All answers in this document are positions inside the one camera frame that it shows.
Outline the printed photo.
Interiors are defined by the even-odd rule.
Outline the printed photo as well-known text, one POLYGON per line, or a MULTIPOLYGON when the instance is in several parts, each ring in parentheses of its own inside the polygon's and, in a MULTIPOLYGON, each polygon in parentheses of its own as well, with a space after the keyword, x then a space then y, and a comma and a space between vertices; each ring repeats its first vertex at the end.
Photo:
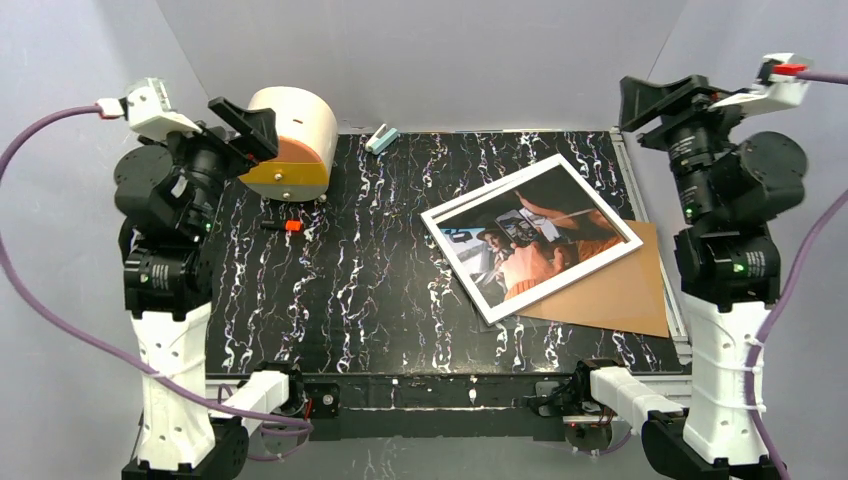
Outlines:
POLYGON ((436 222, 489 308, 626 241, 598 203, 556 166, 436 222))

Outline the white wooden picture frame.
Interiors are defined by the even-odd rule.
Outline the white wooden picture frame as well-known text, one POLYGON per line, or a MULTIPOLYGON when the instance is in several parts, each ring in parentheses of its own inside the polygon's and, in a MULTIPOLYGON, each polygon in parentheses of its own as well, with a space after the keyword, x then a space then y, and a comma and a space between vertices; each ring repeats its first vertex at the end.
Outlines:
POLYGON ((489 325, 643 245, 561 154, 430 208, 421 219, 489 325))

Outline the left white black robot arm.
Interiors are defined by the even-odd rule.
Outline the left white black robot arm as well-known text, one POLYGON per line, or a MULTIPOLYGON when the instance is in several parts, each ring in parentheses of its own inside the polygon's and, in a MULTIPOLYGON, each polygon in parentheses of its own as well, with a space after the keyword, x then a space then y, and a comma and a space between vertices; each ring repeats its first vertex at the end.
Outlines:
POLYGON ((210 128, 151 89, 120 102, 139 147, 114 171, 126 310, 143 362, 142 432, 125 479, 233 479, 251 434, 277 420, 298 375, 263 362, 223 403, 206 394, 212 259, 204 252, 225 183, 278 153, 276 115, 218 97, 210 128))

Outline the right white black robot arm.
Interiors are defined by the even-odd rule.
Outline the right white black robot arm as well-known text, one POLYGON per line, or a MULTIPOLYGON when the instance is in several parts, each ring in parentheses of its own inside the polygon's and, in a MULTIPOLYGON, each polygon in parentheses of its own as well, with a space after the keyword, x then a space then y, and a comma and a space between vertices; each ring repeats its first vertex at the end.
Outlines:
POLYGON ((751 87, 733 92, 701 75, 667 84, 622 78, 619 126, 668 155, 686 222, 674 243, 690 316, 690 400, 681 405, 621 363, 592 359, 530 399, 536 414, 606 407, 669 478, 787 477, 762 427, 762 335, 777 310, 782 263, 768 224, 803 200, 808 160, 777 132, 738 143, 729 135, 748 117, 798 107, 808 88, 781 65, 767 65, 751 87))

